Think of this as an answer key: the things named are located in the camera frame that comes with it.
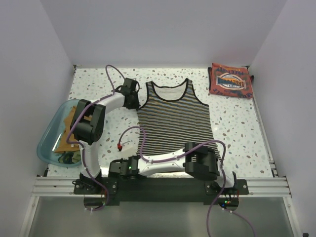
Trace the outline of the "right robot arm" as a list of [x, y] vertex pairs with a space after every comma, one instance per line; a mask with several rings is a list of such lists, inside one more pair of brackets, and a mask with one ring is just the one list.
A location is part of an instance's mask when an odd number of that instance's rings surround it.
[[110, 163], [108, 176], [123, 180], [147, 178], [168, 173], [185, 172], [201, 181], [214, 181], [221, 191], [231, 194], [237, 189], [237, 176], [224, 168], [226, 146], [219, 140], [197, 144], [185, 143], [176, 151], [160, 155], [138, 155], [117, 159]]

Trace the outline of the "black white striped tank top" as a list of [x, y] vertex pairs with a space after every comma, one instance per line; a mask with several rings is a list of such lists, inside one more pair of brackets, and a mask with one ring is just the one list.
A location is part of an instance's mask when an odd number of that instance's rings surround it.
[[176, 151], [185, 143], [214, 140], [209, 106], [201, 102], [193, 82], [185, 79], [174, 87], [146, 83], [147, 99], [137, 110], [140, 131], [138, 151], [160, 155]]

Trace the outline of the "red tank top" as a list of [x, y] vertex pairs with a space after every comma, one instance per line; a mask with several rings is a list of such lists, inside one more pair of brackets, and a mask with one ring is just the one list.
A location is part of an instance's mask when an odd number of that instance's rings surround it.
[[252, 99], [254, 76], [245, 67], [230, 67], [212, 63], [208, 67], [209, 93], [228, 97]]

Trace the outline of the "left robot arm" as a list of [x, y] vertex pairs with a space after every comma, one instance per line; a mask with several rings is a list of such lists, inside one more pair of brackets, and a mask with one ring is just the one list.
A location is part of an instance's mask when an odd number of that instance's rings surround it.
[[111, 94], [91, 101], [81, 99], [77, 103], [66, 142], [79, 146], [82, 165], [79, 183], [92, 194], [106, 188], [101, 181], [102, 171], [97, 151], [97, 142], [103, 134], [105, 116], [121, 107], [129, 110], [138, 109], [139, 89], [138, 81], [125, 78], [123, 85], [115, 88]]

